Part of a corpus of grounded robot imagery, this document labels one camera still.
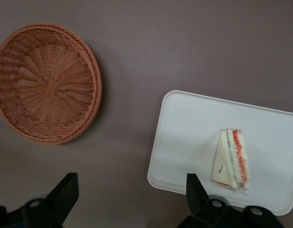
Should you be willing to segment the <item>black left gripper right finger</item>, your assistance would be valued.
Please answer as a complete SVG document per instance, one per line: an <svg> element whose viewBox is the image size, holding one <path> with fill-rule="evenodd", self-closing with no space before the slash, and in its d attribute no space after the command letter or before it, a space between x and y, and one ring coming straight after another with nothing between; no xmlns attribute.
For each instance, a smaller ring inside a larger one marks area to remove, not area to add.
<svg viewBox="0 0 293 228"><path fill-rule="evenodd" d="M190 209L179 228L283 228L266 208L246 206L238 211L216 195L208 195L196 174L187 174L186 200Z"/></svg>

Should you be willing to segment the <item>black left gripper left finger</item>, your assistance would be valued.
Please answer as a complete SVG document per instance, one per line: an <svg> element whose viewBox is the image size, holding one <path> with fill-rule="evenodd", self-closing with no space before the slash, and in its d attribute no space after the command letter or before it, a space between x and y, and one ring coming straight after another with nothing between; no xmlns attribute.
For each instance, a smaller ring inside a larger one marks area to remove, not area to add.
<svg viewBox="0 0 293 228"><path fill-rule="evenodd" d="M0 228L61 228L78 198L78 174L68 173L45 198L11 212L0 205Z"/></svg>

